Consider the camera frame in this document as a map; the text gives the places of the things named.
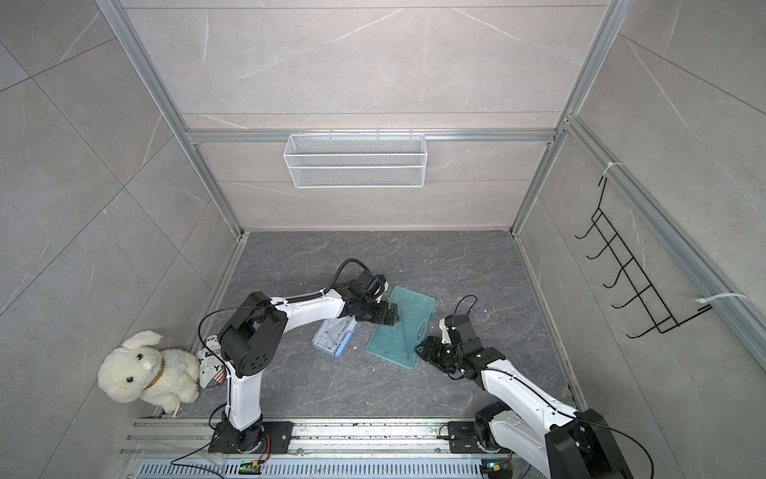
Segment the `blue clear small ruler box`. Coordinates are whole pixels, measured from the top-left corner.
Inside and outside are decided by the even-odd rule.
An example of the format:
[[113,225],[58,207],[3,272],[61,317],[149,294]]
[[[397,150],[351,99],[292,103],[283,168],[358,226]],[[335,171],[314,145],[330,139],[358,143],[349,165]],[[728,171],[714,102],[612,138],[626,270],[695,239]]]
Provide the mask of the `blue clear small ruler box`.
[[311,344],[318,351],[333,358],[341,357],[356,327],[357,321],[354,317],[325,319],[317,329]]

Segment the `teal translucent ruler set case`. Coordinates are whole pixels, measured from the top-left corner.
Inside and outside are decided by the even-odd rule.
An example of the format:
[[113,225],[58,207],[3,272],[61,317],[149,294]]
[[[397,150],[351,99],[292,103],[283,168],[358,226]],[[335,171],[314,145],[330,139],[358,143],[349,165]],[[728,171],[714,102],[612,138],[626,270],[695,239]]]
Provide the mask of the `teal translucent ruler set case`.
[[429,321],[436,309],[436,299],[404,287],[394,287],[389,303],[397,306],[399,321],[393,327],[378,325],[366,351],[403,368],[412,369],[419,358],[415,348],[428,333]]

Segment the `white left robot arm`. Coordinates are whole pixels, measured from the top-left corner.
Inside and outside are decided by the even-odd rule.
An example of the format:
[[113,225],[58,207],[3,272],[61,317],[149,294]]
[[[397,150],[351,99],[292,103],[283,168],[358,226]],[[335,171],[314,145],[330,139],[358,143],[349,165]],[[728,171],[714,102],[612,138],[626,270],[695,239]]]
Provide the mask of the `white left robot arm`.
[[299,297],[251,293],[217,335],[229,390],[225,419],[215,429],[211,449],[247,452],[265,441],[261,381],[285,333],[341,317],[392,327],[398,307],[382,298],[387,287],[384,275],[363,271],[356,279]]

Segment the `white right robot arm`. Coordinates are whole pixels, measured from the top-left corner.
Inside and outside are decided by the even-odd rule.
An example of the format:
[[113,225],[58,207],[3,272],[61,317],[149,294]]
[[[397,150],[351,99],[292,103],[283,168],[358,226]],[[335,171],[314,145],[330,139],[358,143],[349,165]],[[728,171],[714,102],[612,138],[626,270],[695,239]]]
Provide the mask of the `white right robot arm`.
[[517,453],[547,478],[632,478],[616,429],[592,409],[578,411],[526,378],[503,353],[483,345],[468,315],[449,315],[439,336],[414,348],[448,377],[473,381],[497,402],[475,416],[487,451]]

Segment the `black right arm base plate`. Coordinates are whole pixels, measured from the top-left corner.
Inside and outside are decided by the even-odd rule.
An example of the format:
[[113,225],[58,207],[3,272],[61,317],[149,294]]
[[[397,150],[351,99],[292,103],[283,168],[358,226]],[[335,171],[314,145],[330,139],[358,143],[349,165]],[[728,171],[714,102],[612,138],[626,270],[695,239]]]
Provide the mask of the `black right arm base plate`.
[[448,421],[446,431],[440,431],[439,436],[448,442],[452,454],[492,454],[498,451],[482,439],[474,420]]

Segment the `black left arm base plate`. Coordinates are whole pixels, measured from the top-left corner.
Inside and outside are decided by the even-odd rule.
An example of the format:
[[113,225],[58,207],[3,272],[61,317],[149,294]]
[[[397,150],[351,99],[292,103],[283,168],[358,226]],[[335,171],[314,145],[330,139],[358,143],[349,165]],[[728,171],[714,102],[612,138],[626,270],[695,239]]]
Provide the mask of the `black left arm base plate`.
[[257,421],[245,430],[237,430],[229,421],[221,421],[213,430],[209,453],[257,454],[287,453],[294,423]]

